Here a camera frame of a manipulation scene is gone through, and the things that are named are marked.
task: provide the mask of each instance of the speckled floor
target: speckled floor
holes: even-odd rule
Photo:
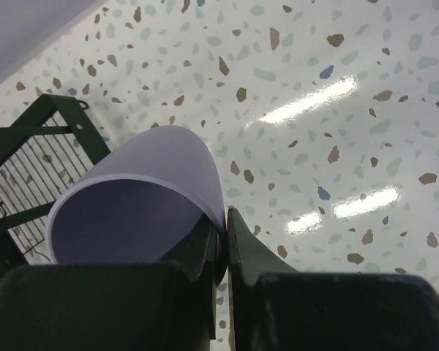
[[[86,100],[111,148],[198,133],[226,206],[298,270],[439,293],[439,0],[109,1],[0,85],[0,126],[42,92]]]

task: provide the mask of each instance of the blue speck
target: blue speck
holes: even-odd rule
[[[328,66],[319,74],[319,77],[320,77],[320,79],[330,78],[330,76],[333,72],[334,72],[334,66],[333,65]]]
[[[330,200],[330,194],[323,187],[318,187],[318,193],[321,200]]]

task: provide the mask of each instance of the black wire rack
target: black wire rack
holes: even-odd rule
[[[73,97],[43,94],[0,128],[0,279],[19,265],[50,262],[50,208],[110,153],[87,108]]]

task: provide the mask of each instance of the green speck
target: green speck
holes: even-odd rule
[[[238,197],[241,196],[241,192],[236,188],[229,188],[228,192],[226,193],[228,197]]]
[[[401,164],[402,164],[401,157],[397,157],[396,159],[390,161],[390,163],[386,167],[387,174],[391,177],[395,176],[398,173]]]
[[[342,240],[342,237],[343,237],[343,235],[338,234],[338,233],[332,234],[329,238],[329,244],[337,243],[338,241]]]
[[[311,57],[308,61],[307,64],[309,66],[315,66],[316,64],[319,63],[319,60],[317,60],[315,57]]]
[[[369,133],[371,135],[383,134],[387,132],[387,129],[389,129],[390,125],[391,125],[390,119],[386,119],[385,121],[377,123],[373,127],[369,128]]]
[[[145,106],[147,107],[149,106],[149,97],[148,94],[145,93],[144,91],[139,91],[137,93],[137,99]]]
[[[193,80],[197,83],[198,88],[202,89],[203,85],[205,84],[205,81],[203,79],[203,75],[201,75],[200,73],[195,73],[193,75]]]
[[[291,45],[293,45],[294,42],[294,35],[293,33],[288,34],[282,41],[281,45],[285,48],[289,48]]]
[[[273,198],[269,201],[269,207],[273,208],[278,204],[278,199],[277,198]]]
[[[254,16],[261,16],[265,13],[265,7],[260,6],[260,5],[254,5],[252,6],[252,8],[250,9],[250,12],[254,15]]]
[[[217,36],[211,36],[206,39],[206,42],[211,46],[218,46],[222,44],[221,38]]]
[[[297,186],[295,184],[290,185],[290,190],[293,192],[297,192],[297,193],[301,192],[301,190],[299,189],[299,186]]]
[[[190,28],[190,22],[184,22],[184,24],[179,28],[179,31],[187,31]]]
[[[343,15],[343,11],[342,10],[335,10],[333,11],[333,13],[331,14],[331,20],[337,20],[340,17],[342,17]]]
[[[353,62],[359,55],[359,52],[357,50],[351,51],[349,54],[343,56],[342,58],[342,64],[345,66]]]
[[[145,27],[142,29],[140,37],[142,40],[148,40],[150,35],[151,35],[151,29],[149,27]]]

